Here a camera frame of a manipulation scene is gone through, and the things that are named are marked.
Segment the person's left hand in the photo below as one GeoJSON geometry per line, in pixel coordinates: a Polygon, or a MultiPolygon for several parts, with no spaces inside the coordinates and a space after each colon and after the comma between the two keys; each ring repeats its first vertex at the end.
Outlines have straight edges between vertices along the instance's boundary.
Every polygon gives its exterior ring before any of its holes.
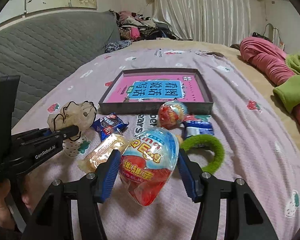
{"type": "MultiPolygon", "coordinates": [[[[13,230],[15,221],[12,218],[10,210],[5,202],[5,198],[8,196],[11,189],[11,184],[8,179],[0,183],[0,227],[13,230]]],[[[23,203],[29,210],[32,210],[30,189],[30,177],[26,175],[21,184],[21,198],[23,203]]]]}

